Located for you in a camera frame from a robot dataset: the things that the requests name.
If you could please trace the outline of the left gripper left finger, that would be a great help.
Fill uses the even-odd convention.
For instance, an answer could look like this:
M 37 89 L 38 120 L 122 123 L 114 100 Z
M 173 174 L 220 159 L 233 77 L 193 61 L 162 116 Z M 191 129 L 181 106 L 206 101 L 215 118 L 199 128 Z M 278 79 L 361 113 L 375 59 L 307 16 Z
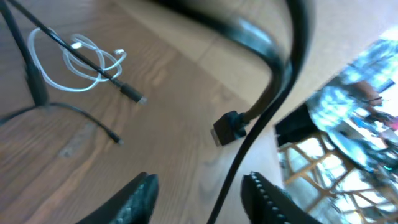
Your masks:
M 156 174 L 141 172 L 121 190 L 77 224 L 146 224 L 159 194 Z

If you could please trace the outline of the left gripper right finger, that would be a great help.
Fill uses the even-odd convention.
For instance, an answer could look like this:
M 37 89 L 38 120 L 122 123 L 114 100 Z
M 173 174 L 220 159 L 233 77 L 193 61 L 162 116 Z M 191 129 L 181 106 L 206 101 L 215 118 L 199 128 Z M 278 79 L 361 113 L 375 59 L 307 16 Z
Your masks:
M 252 224 L 320 224 L 258 172 L 243 176 L 241 201 Z

